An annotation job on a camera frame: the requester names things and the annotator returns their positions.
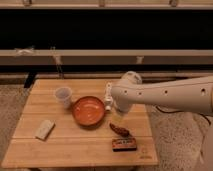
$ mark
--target floor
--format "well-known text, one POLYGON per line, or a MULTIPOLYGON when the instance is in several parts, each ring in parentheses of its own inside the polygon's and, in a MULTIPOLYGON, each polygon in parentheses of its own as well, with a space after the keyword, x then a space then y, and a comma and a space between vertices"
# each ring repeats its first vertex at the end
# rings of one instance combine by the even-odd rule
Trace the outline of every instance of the floor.
MULTIPOLYGON (((0 163, 8 147, 29 89, 21 84, 11 84, 0 79, 0 163)), ((151 127, 156 142, 159 165, 154 167, 101 167, 52 170, 97 170, 97 171, 188 171, 191 170, 199 154, 207 122, 192 113, 162 114, 153 106, 147 106, 151 127)))

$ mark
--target brown snack bar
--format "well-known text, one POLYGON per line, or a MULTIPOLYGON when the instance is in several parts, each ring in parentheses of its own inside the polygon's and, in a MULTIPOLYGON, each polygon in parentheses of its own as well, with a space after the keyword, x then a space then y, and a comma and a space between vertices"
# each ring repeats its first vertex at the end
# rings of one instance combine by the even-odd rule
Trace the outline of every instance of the brown snack bar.
POLYGON ((114 152, 135 151, 135 150, 137 150, 136 139, 133 137, 122 138, 122 139, 113 139, 112 140, 112 149, 114 152))
POLYGON ((110 123, 109 126, 115 133, 121 135, 122 137, 128 137, 130 135, 129 131, 125 128, 115 126, 112 123, 110 123))

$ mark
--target black wall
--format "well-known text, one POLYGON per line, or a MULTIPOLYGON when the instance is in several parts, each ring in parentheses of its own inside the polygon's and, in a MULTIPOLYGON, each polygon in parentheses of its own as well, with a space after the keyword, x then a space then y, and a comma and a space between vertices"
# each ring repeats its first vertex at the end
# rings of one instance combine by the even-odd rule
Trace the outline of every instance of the black wall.
POLYGON ((212 10, 0 10, 0 49, 213 49, 212 10))

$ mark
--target orange object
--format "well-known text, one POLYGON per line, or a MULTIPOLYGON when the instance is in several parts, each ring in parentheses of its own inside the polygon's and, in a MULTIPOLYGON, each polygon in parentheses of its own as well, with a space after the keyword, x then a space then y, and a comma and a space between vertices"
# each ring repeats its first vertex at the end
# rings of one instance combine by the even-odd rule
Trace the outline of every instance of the orange object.
POLYGON ((104 114, 104 104, 97 97, 82 97, 73 106, 73 116, 80 125, 94 125, 101 121, 104 114))

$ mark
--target wooden table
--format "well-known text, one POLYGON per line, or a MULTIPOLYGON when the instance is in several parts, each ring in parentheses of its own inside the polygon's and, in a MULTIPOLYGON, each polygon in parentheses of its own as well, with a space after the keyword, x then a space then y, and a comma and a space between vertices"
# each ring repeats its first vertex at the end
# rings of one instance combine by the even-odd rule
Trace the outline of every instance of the wooden table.
POLYGON ((103 100, 106 79, 37 80, 30 92, 9 148, 3 168, 137 166, 156 165, 155 145, 144 105, 134 105, 123 117, 122 124, 136 138, 138 150, 113 152, 112 139, 119 138, 109 128, 113 113, 107 113, 96 129, 83 129, 75 123, 70 110, 65 110, 53 96, 60 86, 73 90, 72 101, 92 95, 103 100), (35 139, 36 129, 45 119, 56 126, 48 139, 35 139))

